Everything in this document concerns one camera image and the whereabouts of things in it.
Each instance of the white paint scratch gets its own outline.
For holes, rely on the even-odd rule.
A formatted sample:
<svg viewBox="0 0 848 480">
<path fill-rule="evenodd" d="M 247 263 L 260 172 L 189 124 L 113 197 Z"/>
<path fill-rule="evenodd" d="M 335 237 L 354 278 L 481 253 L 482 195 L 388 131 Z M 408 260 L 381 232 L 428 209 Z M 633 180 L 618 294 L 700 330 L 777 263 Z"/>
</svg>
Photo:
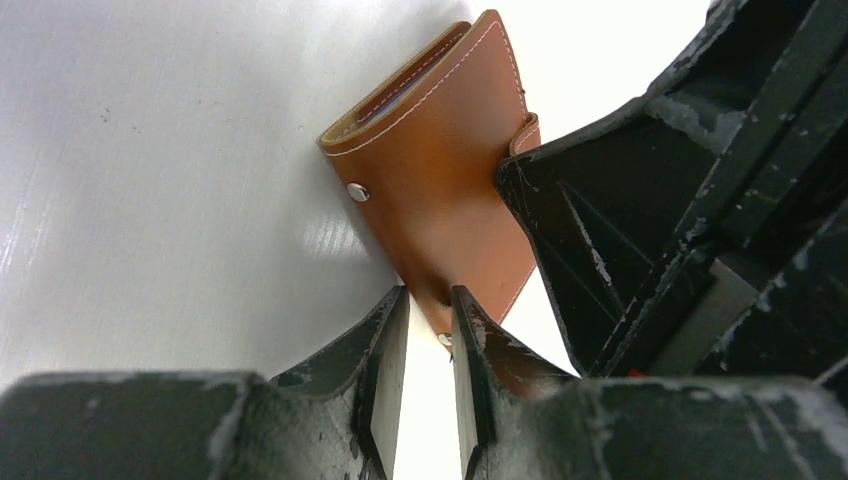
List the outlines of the white paint scratch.
<svg viewBox="0 0 848 480">
<path fill-rule="evenodd" d="M 816 474 L 813 473 L 812 468 L 810 468 L 810 464 L 807 463 L 807 459 L 805 459 L 804 456 L 801 455 L 801 452 L 798 451 L 798 443 L 795 442 L 792 435 L 786 431 L 786 427 L 783 426 L 783 422 L 780 421 L 774 413 L 774 410 L 757 399 L 754 399 L 754 402 L 760 407 L 760 411 L 762 411 L 766 416 L 769 423 L 771 423 L 771 426 L 774 427 L 775 433 L 777 433 L 781 443 L 783 443 L 783 448 L 786 450 L 786 453 L 789 454 L 789 458 L 792 460 L 792 463 L 798 467 L 798 472 L 806 480 L 817 480 Z"/>
</svg>

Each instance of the brown leather wallet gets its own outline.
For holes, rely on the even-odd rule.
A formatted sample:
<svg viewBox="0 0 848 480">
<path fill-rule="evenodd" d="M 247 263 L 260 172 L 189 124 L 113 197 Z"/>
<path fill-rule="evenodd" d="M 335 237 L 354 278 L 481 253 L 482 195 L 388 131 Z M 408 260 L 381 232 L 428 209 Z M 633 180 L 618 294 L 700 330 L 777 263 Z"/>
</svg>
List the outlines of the brown leather wallet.
<svg viewBox="0 0 848 480">
<path fill-rule="evenodd" d="M 503 22 L 458 22 L 333 124 L 320 144 L 435 333 L 466 285 L 498 323 L 535 267 L 494 188 L 540 142 Z"/>
</svg>

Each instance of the metal snap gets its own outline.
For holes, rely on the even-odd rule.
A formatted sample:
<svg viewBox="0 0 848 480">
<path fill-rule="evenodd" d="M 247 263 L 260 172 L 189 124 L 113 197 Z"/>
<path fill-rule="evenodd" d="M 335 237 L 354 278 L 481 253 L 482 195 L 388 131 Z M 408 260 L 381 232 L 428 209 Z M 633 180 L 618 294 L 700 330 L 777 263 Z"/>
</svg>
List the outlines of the metal snap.
<svg viewBox="0 0 848 480">
<path fill-rule="evenodd" d="M 357 202 L 364 202 L 371 198 L 371 194 L 368 193 L 365 187 L 358 183 L 348 183 L 347 184 L 347 193 L 350 195 L 350 198 L 356 200 Z"/>
</svg>

